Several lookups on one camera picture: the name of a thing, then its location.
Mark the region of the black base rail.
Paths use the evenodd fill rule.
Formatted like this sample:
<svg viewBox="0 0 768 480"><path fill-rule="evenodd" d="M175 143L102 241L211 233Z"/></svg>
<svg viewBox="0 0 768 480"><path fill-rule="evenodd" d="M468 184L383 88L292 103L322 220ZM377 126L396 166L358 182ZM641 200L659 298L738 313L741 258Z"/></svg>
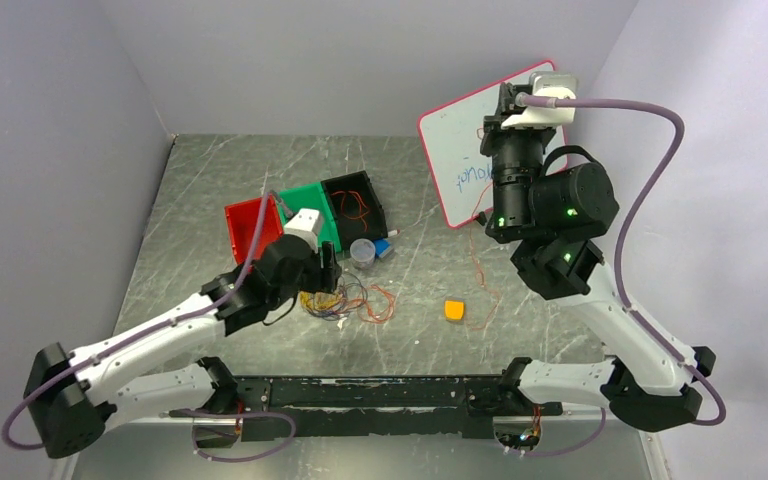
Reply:
<svg viewBox="0 0 768 480"><path fill-rule="evenodd" d="M504 418L533 413L560 416L563 407L521 403L503 393L499 375L443 376L238 376L195 409L210 414L277 412L282 420L246 420L245 441L299 437L459 434L491 439Z"/></svg>

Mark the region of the orange yellow block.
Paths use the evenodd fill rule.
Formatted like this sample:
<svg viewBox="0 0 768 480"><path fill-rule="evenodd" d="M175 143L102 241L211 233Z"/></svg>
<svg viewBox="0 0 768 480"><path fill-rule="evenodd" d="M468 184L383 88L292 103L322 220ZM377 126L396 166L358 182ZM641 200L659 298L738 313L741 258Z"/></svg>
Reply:
<svg viewBox="0 0 768 480"><path fill-rule="evenodd" d="M462 322L466 313L466 304L459 299L446 299L443 303L443 313L449 322Z"/></svg>

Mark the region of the aluminium frame rail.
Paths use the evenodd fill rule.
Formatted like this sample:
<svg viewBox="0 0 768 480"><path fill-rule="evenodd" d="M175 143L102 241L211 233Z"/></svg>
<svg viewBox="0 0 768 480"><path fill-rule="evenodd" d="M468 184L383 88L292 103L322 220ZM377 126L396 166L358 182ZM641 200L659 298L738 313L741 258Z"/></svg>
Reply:
<svg viewBox="0 0 768 480"><path fill-rule="evenodd" d="M180 411L161 412L153 415L135 417L135 418L120 418L118 414L114 415L110 421L114 426L124 425L225 425L233 426L236 421L235 418L209 418L203 415L188 415Z"/></svg>

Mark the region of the blue eraser block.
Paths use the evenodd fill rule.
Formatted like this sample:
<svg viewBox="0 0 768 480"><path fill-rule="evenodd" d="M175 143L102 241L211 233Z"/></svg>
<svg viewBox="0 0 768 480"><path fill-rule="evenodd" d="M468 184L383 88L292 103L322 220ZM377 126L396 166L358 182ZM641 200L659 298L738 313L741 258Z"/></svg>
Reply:
<svg viewBox="0 0 768 480"><path fill-rule="evenodd" d="M392 252L392 245L386 238L373 241L375 248L375 257L378 259L386 258Z"/></svg>

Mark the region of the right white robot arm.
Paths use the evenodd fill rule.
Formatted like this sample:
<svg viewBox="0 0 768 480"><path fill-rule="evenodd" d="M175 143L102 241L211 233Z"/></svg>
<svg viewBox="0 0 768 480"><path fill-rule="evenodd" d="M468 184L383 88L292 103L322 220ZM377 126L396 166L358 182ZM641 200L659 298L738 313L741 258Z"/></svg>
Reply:
<svg viewBox="0 0 768 480"><path fill-rule="evenodd" d="M515 243L511 263L525 285L577 315L612 352L596 363L514 359L500 402L513 414L551 403L594 406L646 432L699 424L703 398L713 393L715 353L676 339L635 305L620 265L608 263L595 244L619 212L606 168L580 146L550 147L579 108L652 113L673 124L674 145L683 138L681 118L657 105L578 100L563 84L500 85L480 144L491 162L485 232L500 244Z"/></svg>

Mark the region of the clear round container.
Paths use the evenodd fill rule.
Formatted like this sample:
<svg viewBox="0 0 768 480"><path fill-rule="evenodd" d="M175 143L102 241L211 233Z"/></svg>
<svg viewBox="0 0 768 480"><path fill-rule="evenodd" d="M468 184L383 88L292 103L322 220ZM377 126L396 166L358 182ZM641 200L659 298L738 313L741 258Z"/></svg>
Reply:
<svg viewBox="0 0 768 480"><path fill-rule="evenodd" d="M349 248L351 263L357 269L370 268L376 259L376 247L373 241L359 238L353 241Z"/></svg>

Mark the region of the white board with red frame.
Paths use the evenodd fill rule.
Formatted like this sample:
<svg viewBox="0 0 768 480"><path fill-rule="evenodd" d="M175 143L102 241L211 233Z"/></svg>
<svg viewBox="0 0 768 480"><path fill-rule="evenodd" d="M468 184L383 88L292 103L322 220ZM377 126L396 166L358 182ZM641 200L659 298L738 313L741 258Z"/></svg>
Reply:
<svg viewBox="0 0 768 480"><path fill-rule="evenodd" d="M480 143L483 119L496 110L499 84L524 84L534 72L555 70L545 59L419 116L417 131L447 226L460 228L493 205L491 159L480 154Z"/></svg>

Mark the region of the red plastic bin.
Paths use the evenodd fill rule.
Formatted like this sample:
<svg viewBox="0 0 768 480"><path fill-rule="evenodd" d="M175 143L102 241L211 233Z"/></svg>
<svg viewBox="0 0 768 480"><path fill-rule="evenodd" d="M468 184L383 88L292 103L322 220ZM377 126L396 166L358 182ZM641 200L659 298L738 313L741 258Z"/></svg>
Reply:
<svg viewBox="0 0 768 480"><path fill-rule="evenodd" d="M247 258L256 230L259 207L260 199L256 198L227 205L224 208L231 251L237 264L242 264ZM263 226L254 259L258 259L265 247L277 240L282 234L283 226L279 210L274 197L270 196L267 200Z"/></svg>

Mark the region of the black plastic bin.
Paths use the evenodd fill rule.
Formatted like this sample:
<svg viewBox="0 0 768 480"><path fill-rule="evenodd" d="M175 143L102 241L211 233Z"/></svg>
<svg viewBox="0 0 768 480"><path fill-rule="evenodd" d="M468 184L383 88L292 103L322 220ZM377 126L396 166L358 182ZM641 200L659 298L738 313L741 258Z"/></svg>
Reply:
<svg viewBox="0 0 768 480"><path fill-rule="evenodd" d="M321 186L343 251L359 238L374 241L387 237L386 214L366 170L326 179Z"/></svg>

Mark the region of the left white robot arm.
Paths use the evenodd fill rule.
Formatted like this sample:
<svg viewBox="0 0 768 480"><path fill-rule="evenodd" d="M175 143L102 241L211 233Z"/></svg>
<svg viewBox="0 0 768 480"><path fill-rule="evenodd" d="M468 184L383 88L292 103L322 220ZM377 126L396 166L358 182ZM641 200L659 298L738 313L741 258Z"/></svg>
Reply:
<svg viewBox="0 0 768 480"><path fill-rule="evenodd" d="M71 351L58 342L40 349L18 408L30 414L39 435L33 447L61 459L155 413L230 412L237 403L237 384L218 358L165 374L153 368L264 323L302 292L332 293L340 275L332 243L319 241L311 231L290 231L268 244L258 259L218 275L142 325Z"/></svg>

